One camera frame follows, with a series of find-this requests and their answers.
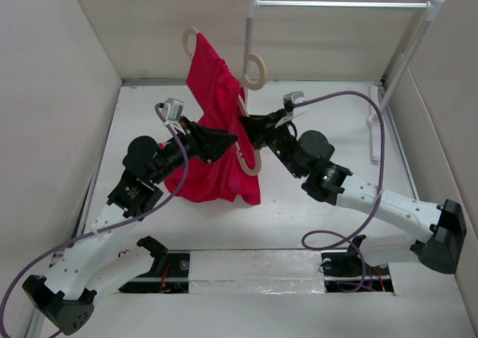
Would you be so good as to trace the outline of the beige wooden hanger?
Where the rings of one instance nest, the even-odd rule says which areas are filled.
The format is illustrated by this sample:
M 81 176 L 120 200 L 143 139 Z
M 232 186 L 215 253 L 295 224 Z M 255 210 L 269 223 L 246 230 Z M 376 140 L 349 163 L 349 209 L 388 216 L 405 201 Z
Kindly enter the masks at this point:
M 184 52 L 190 60 L 193 59 L 194 51 L 192 51 L 189 47 L 189 39 L 190 37 L 196 37 L 198 34 L 199 32 L 197 29 L 193 27 L 189 27 L 183 31 L 181 36 Z M 252 91 L 260 90 L 266 83 L 266 66 L 264 64 L 264 61 L 256 54 L 246 54 L 245 59 L 246 59 L 246 64 L 248 64 L 249 62 L 253 62 L 258 67 L 259 78 L 257 81 L 253 82 L 250 80 L 248 74 L 243 74 L 238 81 L 240 85 L 244 88 L 245 92 L 246 90 L 252 90 Z M 246 108 L 246 94 L 244 94 L 244 97 L 241 97 L 241 96 L 238 97 L 238 106 L 243 116 L 249 115 Z M 261 156 L 259 154 L 259 151 L 257 150 L 253 151 L 255 165 L 253 167 L 250 167 L 243 157 L 243 154 L 240 149 L 240 145 L 238 143 L 235 143 L 235 147 L 236 147 L 235 149 L 236 157 L 238 159 L 238 162 L 243 172 L 250 177 L 257 176 L 259 172 L 261 171 Z

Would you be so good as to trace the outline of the red t shirt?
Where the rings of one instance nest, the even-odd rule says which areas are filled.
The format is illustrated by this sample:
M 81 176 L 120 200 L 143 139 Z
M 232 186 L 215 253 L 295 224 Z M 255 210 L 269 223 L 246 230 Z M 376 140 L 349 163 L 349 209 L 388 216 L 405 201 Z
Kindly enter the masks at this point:
M 215 163 L 198 158 L 189 162 L 185 183 L 177 196 L 195 203 L 217 199 L 233 202 L 240 196 L 246 204 L 259 205 L 261 190 L 257 175 L 250 176 L 240 165 L 240 154 L 255 168 L 255 151 L 240 123 L 240 101 L 245 92 L 206 37 L 198 33 L 186 85 L 202 109 L 199 124 L 226 130 L 238 141 Z

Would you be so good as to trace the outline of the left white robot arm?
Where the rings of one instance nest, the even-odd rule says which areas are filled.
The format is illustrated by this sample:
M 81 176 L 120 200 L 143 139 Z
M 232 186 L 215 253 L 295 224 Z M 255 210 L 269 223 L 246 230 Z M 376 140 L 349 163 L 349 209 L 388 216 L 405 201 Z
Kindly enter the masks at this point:
M 33 305 L 60 331 L 70 336 L 84 327 L 97 301 L 132 278 L 166 269 L 167 248 L 152 237 L 140 239 L 132 251 L 105 264 L 128 232 L 164 206 L 159 184 L 177 169 L 188 169 L 198 158 L 217 162 L 238 140 L 225 130 L 206 128 L 186 117 L 180 131 L 159 145 L 149 136 L 128 145 L 124 172 L 108 195 L 90 230 L 66 245 L 62 259 L 42 275 L 30 275 L 22 288 Z

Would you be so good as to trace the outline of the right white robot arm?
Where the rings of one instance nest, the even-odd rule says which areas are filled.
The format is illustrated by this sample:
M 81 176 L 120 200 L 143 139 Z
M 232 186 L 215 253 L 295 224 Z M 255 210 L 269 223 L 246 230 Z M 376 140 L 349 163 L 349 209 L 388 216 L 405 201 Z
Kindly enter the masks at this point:
M 335 151 L 319 131 L 297 135 L 286 110 L 239 118 L 253 148 L 268 147 L 314 200 L 371 214 L 400 230 L 400 235 L 373 238 L 358 235 L 358 248 L 345 254 L 346 267 L 362 273 L 370 266 L 419 262 L 441 274 L 456 273 L 467 234 L 462 206 L 416 200 L 361 179 L 332 162 Z

